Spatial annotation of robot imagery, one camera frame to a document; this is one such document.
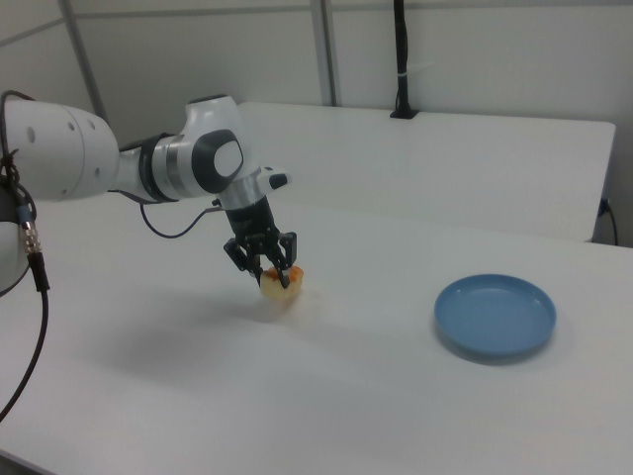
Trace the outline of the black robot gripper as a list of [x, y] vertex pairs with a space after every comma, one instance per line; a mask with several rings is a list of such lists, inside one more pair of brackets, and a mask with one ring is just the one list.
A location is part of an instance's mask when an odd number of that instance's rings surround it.
[[246, 271], [260, 285], [260, 255], [269, 253], [281, 286], [291, 283], [291, 269], [297, 258], [297, 234], [280, 233], [266, 197], [245, 208], [226, 211], [234, 237], [224, 250], [239, 271]]

